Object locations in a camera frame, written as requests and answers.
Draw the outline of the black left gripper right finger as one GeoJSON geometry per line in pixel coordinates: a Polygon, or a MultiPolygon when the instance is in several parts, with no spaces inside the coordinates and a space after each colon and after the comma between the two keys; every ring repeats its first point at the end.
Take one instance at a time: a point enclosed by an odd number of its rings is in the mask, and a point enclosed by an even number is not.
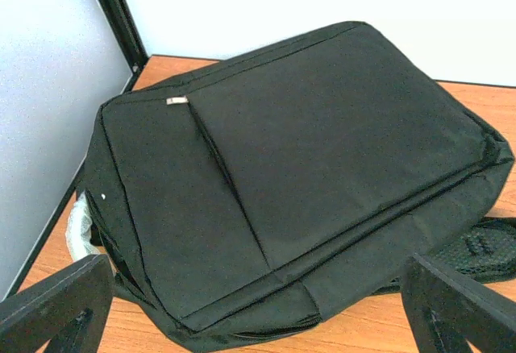
{"type": "Polygon", "coordinates": [[[515,302],[431,258],[408,260],[402,304],[420,352],[515,351],[515,302]]]}

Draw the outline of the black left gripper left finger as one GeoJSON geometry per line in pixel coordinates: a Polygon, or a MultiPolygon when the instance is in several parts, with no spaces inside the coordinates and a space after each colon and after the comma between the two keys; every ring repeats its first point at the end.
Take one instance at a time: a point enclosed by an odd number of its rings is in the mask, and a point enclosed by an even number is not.
{"type": "Polygon", "coordinates": [[[1,351],[96,352],[113,299],[106,255],[88,255],[1,302],[1,351]]]}

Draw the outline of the black student backpack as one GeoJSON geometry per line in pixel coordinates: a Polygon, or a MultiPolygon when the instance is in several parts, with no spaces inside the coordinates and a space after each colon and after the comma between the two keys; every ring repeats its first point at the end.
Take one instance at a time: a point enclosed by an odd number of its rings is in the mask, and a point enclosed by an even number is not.
{"type": "Polygon", "coordinates": [[[508,141],[343,22],[102,104],[82,188],[120,293],[194,352],[317,326],[493,207],[508,141]]]}

